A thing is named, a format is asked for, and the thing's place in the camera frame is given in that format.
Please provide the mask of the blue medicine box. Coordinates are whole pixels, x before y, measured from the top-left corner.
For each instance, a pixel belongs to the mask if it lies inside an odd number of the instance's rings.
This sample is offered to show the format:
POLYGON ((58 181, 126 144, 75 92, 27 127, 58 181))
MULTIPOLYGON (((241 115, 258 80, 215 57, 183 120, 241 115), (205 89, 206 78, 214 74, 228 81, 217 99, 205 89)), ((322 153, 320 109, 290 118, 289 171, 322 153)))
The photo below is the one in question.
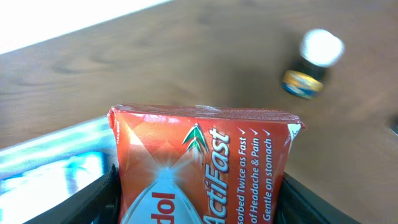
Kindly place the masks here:
POLYGON ((1 223, 24 223, 62 203, 106 171, 107 156, 87 152, 1 180, 1 223))

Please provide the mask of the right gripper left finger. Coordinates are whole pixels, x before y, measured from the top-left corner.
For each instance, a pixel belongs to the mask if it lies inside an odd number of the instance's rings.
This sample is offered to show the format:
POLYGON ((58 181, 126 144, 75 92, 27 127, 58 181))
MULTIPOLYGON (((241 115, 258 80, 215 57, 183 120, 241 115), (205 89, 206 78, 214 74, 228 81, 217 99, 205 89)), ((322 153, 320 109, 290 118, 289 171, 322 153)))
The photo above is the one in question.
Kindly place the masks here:
POLYGON ((121 183, 115 166, 59 205, 27 221, 29 224, 116 224, 121 206, 121 183))

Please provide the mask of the red Panadol ActiFast box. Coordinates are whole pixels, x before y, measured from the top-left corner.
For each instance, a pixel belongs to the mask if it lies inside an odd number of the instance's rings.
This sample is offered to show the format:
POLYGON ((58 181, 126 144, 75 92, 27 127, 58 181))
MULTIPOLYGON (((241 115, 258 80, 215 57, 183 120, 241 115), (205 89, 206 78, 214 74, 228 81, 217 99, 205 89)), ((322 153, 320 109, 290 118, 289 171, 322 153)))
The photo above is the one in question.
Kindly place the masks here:
POLYGON ((117 105, 121 223, 272 223, 304 125, 279 110, 117 105))

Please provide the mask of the dark green square packet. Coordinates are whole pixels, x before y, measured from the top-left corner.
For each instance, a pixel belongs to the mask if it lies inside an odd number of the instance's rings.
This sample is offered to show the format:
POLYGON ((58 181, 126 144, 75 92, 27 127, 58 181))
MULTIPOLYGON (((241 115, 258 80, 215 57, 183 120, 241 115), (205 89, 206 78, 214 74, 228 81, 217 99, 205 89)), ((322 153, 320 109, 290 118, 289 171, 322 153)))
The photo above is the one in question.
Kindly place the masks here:
POLYGON ((393 134, 398 136, 398 115, 394 115, 389 120, 389 129, 393 134))

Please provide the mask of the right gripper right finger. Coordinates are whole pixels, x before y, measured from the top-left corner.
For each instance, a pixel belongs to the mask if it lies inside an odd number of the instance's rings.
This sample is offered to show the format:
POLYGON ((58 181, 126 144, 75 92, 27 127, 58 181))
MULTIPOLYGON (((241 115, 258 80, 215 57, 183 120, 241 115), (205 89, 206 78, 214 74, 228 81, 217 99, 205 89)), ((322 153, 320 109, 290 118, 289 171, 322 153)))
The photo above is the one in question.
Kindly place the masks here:
POLYGON ((284 174, 275 224, 359 224, 288 174, 284 174))

